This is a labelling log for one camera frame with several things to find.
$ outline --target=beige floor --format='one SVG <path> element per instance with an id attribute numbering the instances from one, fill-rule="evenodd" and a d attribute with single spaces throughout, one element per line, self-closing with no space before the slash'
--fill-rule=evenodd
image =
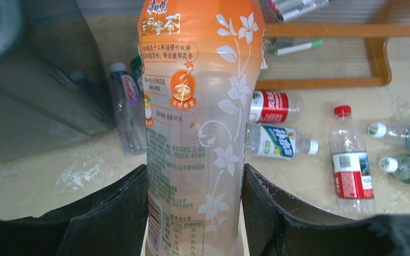
<path id="1" fill-rule="evenodd" d="M 100 27 L 92 27 L 92 30 L 96 33 Z M 109 41 L 112 40 L 98 39 L 106 63 L 119 57 L 115 53 L 109 55 L 112 47 L 104 47 Z M 328 141 L 333 107 L 350 104 L 354 119 L 363 129 L 368 122 L 378 119 L 410 120 L 410 38 L 393 38 L 388 52 L 393 80 L 387 87 L 296 91 L 303 97 L 306 110 L 294 126 L 319 141 L 320 150 L 316 156 L 303 156 L 290 162 L 248 156 L 246 162 L 299 198 L 337 212 Z M 332 59 L 317 63 L 319 65 L 334 66 L 337 73 L 357 75 L 365 72 L 352 70 L 357 67 L 351 65 L 342 68 Z M 410 213 L 410 186 L 377 167 L 380 157 L 397 154 L 400 150 L 371 138 L 366 141 L 378 212 Z M 1 164 L 0 219 L 40 216 L 111 184 L 145 162 L 145 155 L 124 157 L 119 138 L 112 131 L 78 145 Z"/>

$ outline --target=bottle cap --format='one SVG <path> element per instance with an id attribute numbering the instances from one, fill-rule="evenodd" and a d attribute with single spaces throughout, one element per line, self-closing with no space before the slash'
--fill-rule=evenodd
<path id="1" fill-rule="evenodd" d="M 76 82 L 76 81 L 79 81 L 81 79 L 87 79 L 87 75 L 84 71 L 78 69 L 78 70 L 73 71 L 70 74 L 70 78 L 73 80 L 73 82 Z"/>
<path id="2" fill-rule="evenodd" d="M 380 169 L 385 172 L 395 172 L 398 168 L 398 161 L 393 157 L 383 157 L 378 163 Z"/>
<path id="3" fill-rule="evenodd" d="M 310 140 L 310 149 L 307 154 L 315 155 L 318 152 L 318 142 L 316 140 Z"/>
<path id="4" fill-rule="evenodd" d="M 349 105 L 342 105 L 334 108 L 334 114 L 336 116 L 346 116 L 351 114 L 351 107 Z"/>
<path id="5" fill-rule="evenodd" d="M 368 134 L 373 138 L 382 138 L 386 135 L 386 125 L 382 123 L 371 123 L 368 127 Z"/>
<path id="6" fill-rule="evenodd" d="M 111 71 L 111 73 L 120 71 L 128 72 L 127 66 L 121 62 L 112 63 L 111 65 L 109 65 L 109 70 Z"/>

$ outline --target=transparent bottle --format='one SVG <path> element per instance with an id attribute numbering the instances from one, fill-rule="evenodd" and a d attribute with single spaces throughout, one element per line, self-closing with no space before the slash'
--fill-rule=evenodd
<path id="1" fill-rule="evenodd" d="M 293 123 L 304 114 L 304 101 L 294 92 L 254 91 L 249 120 L 255 123 Z"/>
<path id="2" fill-rule="evenodd" d="M 393 146 L 400 146 L 410 151 L 410 124 L 372 123 L 368 134 L 380 138 Z"/>
<path id="3" fill-rule="evenodd" d="M 410 155 L 384 157 L 379 162 L 380 169 L 404 183 L 410 184 Z"/>
<path id="4" fill-rule="evenodd" d="M 246 152 L 290 160 L 298 154 L 315 155 L 318 142 L 303 137 L 290 127 L 249 123 Z"/>
<path id="5" fill-rule="evenodd" d="M 345 213 L 364 217 L 375 214 L 372 177 L 367 148 L 362 131 L 351 118 L 351 107 L 334 109 L 335 120 L 331 132 L 337 203 Z"/>

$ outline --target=red and white bottle label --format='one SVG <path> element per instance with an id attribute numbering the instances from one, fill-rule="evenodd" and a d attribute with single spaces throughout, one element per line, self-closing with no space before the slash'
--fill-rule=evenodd
<path id="1" fill-rule="evenodd" d="M 254 91 L 249 120 L 260 123 L 282 123 L 288 114 L 288 98 L 283 92 Z"/>
<path id="2" fill-rule="evenodd" d="M 333 163 L 338 197 L 374 198 L 366 152 L 333 154 Z"/>

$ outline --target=white bottle cap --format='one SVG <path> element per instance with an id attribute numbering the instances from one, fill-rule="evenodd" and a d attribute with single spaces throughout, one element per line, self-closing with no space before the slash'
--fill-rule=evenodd
<path id="1" fill-rule="evenodd" d="M 315 155 L 318 152 L 318 142 L 316 140 L 310 140 L 310 150 L 307 154 Z"/>
<path id="2" fill-rule="evenodd" d="M 84 71 L 78 69 L 78 70 L 73 71 L 70 74 L 70 78 L 73 80 L 73 82 L 75 82 L 75 81 L 79 81 L 81 79 L 87 79 L 87 75 Z"/>
<path id="3" fill-rule="evenodd" d="M 120 71 L 128 72 L 127 66 L 121 62 L 112 63 L 111 65 L 109 65 L 109 70 L 111 71 L 111 73 Z"/>
<path id="4" fill-rule="evenodd" d="M 382 138 L 386 135 L 386 125 L 382 123 L 371 123 L 368 127 L 368 134 L 373 138 Z"/>
<path id="5" fill-rule="evenodd" d="M 385 172 L 395 172 L 398 168 L 398 161 L 393 157 L 383 157 L 378 163 L 380 169 Z"/>

